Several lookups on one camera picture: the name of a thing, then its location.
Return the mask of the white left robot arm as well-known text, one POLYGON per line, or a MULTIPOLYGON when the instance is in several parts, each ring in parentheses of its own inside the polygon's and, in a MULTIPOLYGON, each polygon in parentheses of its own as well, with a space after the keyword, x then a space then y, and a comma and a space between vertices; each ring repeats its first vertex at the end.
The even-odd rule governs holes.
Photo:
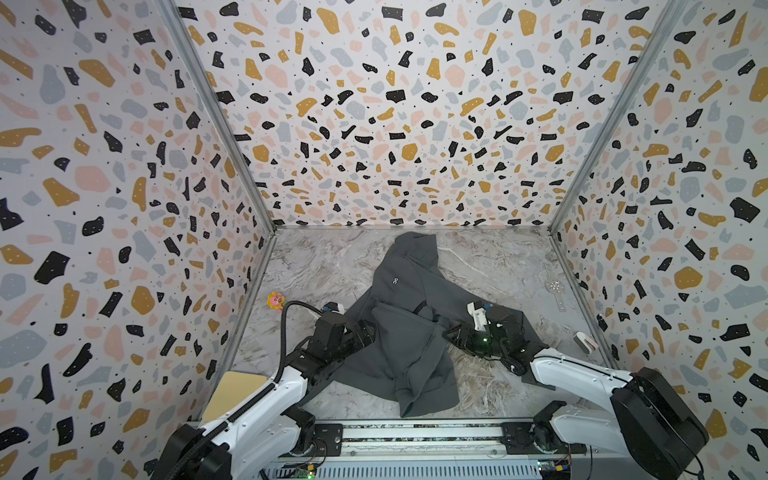
POLYGON ((333 382, 377 327, 325 311, 312 335, 283 349, 275 376, 217 418, 184 424, 167 441, 153 479, 252 479, 278 457, 314 448, 315 417, 301 406, 333 382))

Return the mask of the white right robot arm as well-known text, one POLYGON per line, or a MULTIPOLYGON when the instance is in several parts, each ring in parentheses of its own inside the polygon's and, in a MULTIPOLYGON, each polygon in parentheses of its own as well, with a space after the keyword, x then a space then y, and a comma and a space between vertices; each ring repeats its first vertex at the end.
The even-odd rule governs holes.
POLYGON ((583 409, 553 400, 527 431, 503 425, 507 448, 533 447, 544 454, 605 449, 632 459, 655 479, 677 479, 709 441, 709 434, 679 394, 656 370, 637 372, 598 366, 545 344, 526 316, 500 305, 472 303, 472 318, 444 338, 475 358, 497 362, 525 383, 563 389, 594 404, 583 409))

